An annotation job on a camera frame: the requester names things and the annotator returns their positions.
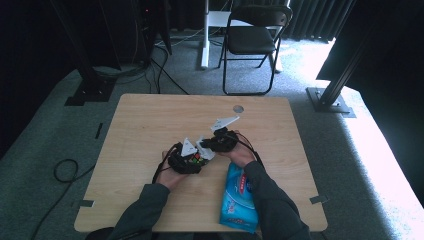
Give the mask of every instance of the small round object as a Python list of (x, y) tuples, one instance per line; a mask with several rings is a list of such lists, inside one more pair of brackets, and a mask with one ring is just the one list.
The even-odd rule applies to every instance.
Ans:
[(243, 108), (243, 106), (235, 105), (235, 106), (233, 107), (233, 110), (234, 110), (234, 112), (236, 112), (236, 113), (242, 113), (242, 112), (244, 111), (244, 108)]

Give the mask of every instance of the dark sleeve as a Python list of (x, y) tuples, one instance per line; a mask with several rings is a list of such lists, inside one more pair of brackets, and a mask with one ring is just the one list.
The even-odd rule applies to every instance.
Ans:
[(254, 161), (247, 164), (244, 171), (251, 183), (263, 238), (311, 239), (309, 227), (300, 219), (296, 205), (265, 169)]
[(169, 193), (161, 184), (144, 185), (140, 198), (125, 210), (108, 240), (133, 235), (130, 239), (150, 239)]

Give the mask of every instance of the blue package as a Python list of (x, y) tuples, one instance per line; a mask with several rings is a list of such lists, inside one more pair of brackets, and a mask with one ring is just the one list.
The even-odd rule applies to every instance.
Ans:
[(254, 233), (258, 226), (249, 180), (243, 169), (234, 163), (228, 166), (219, 223), (250, 233)]

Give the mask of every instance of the person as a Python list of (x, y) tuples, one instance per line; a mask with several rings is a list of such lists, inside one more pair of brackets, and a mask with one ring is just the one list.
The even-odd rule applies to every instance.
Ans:
[[(249, 144), (240, 132), (235, 132), (241, 142)], [(232, 151), (217, 154), (228, 157), (243, 168), (249, 178), (264, 240), (311, 239), (309, 227), (300, 219), (295, 203), (270, 178), (246, 145), (238, 143)], [(152, 239), (152, 227), (158, 221), (168, 195), (187, 176), (175, 172), (164, 161), (156, 182), (144, 186), (140, 198), (125, 210), (115, 228), (108, 228), (101, 233), (103, 239)], [(100, 239), (93, 237), (96, 234), (99, 236), (99, 232), (93, 232), (92, 238), (89, 236), (86, 239)]]

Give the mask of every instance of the hand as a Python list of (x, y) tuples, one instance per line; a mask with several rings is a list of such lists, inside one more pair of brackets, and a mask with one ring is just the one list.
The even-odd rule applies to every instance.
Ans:
[(156, 183), (160, 183), (167, 187), (172, 192), (178, 184), (188, 176), (188, 174), (179, 174), (175, 172), (168, 164), (168, 159), (162, 166), (162, 171), (159, 173)]
[[(235, 130), (234, 132), (237, 134), (241, 142), (249, 145), (247, 139), (244, 138), (239, 131)], [(244, 168), (248, 163), (255, 161), (255, 155), (253, 155), (253, 152), (241, 143), (237, 143), (231, 152), (217, 152), (217, 154), (230, 158), (233, 163), (241, 168)]]

